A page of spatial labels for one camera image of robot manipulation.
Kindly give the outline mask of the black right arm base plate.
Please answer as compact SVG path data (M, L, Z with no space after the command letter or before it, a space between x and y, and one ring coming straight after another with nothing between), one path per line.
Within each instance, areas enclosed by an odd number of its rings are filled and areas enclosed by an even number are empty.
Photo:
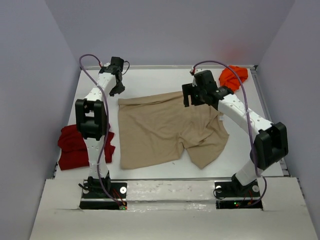
M240 190L234 190L232 185L231 181L214 183L212 193L216 199L217 210L263 209L262 201L257 202L261 197L257 180Z

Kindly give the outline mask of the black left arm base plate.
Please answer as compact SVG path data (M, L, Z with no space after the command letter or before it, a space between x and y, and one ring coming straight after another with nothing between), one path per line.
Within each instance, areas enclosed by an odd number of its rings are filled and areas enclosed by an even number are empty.
M128 184L123 181L112 181L109 195L107 195L99 185L94 189L89 189L89 184L85 181L79 183L81 188L81 199L79 207L82 210L127 210L127 190Z

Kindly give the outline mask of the beige t shirt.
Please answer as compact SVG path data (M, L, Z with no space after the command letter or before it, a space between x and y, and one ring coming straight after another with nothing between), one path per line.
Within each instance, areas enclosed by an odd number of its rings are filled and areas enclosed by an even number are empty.
M179 160L187 151L190 161L204 169L229 139L221 117L206 104L185 107L180 91L119 99L120 167L160 165Z

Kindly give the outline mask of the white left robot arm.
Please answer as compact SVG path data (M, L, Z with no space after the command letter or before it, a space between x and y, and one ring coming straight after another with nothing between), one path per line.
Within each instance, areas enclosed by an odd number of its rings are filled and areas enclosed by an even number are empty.
M104 198L111 191L110 171L103 160L110 130L107 98L125 90L122 83L125 61L116 56L111 57L106 64L99 61L98 78L94 79L82 64L84 57L96 56L84 54L79 58L80 68L93 82L94 87L84 98L75 102L76 129L84 140L88 155L89 175L85 188Z

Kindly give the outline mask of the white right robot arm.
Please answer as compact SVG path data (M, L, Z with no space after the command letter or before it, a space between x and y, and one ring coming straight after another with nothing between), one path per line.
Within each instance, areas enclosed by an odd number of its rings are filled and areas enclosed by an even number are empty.
M208 105L233 120L249 136L251 144L249 161L231 178L230 190L235 196L242 196L249 185L266 169L289 153L286 126L264 119L248 108L226 86L217 86L213 74L203 70L193 75L193 82L182 85L183 104Z

